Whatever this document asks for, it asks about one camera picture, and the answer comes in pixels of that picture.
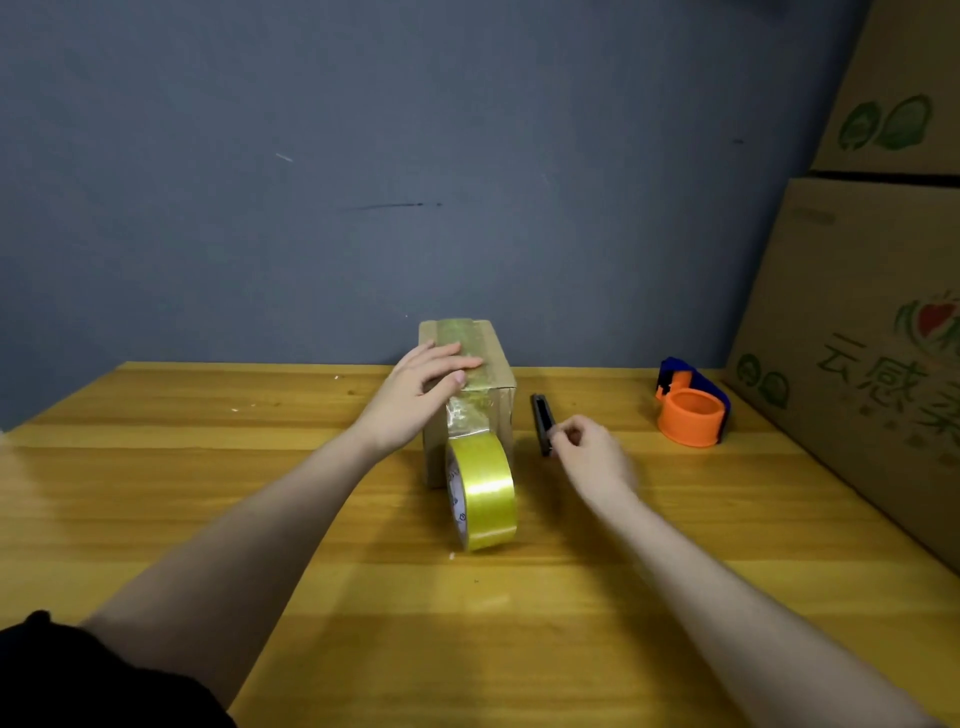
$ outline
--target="forearm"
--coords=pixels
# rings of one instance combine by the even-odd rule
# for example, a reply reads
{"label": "forearm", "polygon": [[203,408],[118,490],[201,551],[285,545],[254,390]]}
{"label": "forearm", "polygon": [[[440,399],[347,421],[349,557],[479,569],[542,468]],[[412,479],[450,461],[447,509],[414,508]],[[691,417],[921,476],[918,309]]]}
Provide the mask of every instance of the forearm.
{"label": "forearm", "polygon": [[194,677],[229,705],[376,459],[348,430],[142,572],[83,627],[128,662]]}
{"label": "forearm", "polygon": [[937,725],[909,695],[712,559],[639,500],[594,510],[636,555],[754,725]]}

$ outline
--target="yellow tape roll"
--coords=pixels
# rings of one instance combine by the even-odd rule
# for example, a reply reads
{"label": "yellow tape roll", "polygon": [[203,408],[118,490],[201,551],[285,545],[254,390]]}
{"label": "yellow tape roll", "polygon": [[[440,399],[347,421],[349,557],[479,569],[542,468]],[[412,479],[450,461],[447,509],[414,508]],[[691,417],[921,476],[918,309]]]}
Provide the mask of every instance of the yellow tape roll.
{"label": "yellow tape roll", "polygon": [[513,540],[514,478],[496,435],[478,432],[450,440],[446,475],[453,518],[467,551]]}

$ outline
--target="gray wall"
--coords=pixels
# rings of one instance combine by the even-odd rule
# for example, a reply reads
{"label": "gray wall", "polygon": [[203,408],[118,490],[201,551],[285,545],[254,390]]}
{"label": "gray wall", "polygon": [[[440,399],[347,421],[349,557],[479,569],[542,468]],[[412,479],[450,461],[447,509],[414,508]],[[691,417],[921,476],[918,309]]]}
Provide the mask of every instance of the gray wall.
{"label": "gray wall", "polygon": [[0,427],[126,359],[723,362],[862,0],[8,0]]}

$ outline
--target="wood grain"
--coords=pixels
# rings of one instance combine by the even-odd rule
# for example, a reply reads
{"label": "wood grain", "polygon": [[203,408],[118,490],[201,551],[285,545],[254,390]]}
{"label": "wood grain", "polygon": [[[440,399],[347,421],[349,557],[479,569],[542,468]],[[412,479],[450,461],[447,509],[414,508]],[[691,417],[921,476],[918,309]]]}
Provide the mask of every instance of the wood grain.
{"label": "wood grain", "polygon": [[[387,371],[127,364],[3,436],[0,622],[80,619],[348,426]],[[667,519],[960,725],[960,579],[742,400],[728,442],[696,450],[657,433],[654,372],[516,378],[516,542],[462,553],[419,443],[387,459],[317,551],[240,725],[743,725],[540,458],[533,392],[607,425]]]}

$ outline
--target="finger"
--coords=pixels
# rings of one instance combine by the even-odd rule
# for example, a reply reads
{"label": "finger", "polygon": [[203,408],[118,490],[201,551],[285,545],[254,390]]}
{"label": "finger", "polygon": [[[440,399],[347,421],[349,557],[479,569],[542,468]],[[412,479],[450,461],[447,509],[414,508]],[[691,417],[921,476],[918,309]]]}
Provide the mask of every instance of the finger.
{"label": "finger", "polygon": [[600,425],[591,420],[589,417],[584,417],[583,415],[574,415],[558,425],[554,425],[553,430],[551,431],[565,432],[570,442],[573,443],[573,445],[579,446],[580,442],[584,439],[587,433],[599,426]]}
{"label": "finger", "polygon": [[557,457],[563,460],[577,446],[570,442],[563,430],[554,428],[552,432],[550,445],[553,446],[553,453],[551,454],[556,453]]}
{"label": "finger", "polygon": [[396,366],[394,367],[394,369],[399,369],[408,361],[410,361],[413,358],[416,358],[417,356],[420,356],[422,353],[424,353],[428,349],[433,349],[433,339],[430,339],[429,341],[424,341],[418,347],[414,347],[413,349],[408,351],[406,354],[404,354],[403,357],[396,363]]}
{"label": "finger", "polygon": [[467,382],[467,373],[462,370],[450,372],[447,376],[437,382],[437,386],[420,397],[423,405],[432,415],[438,409],[446,404],[446,401],[453,397],[457,392],[464,388]]}
{"label": "finger", "polygon": [[425,384],[430,379],[436,379],[438,376],[444,376],[454,370],[476,369],[481,364],[483,364],[483,359],[479,356],[445,356],[443,359],[433,359],[420,364],[416,372],[420,378],[420,384]]}
{"label": "finger", "polygon": [[433,347],[432,349],[427,350],[426,352],[420,352],[417,356],[410,360],[410,366],[418,367],[425,361],[430,361],[431,359],[439,359],[442,356],[451,356],[460,351],[460,342],[455,341],[452,344],[444,344],[441,347]]}

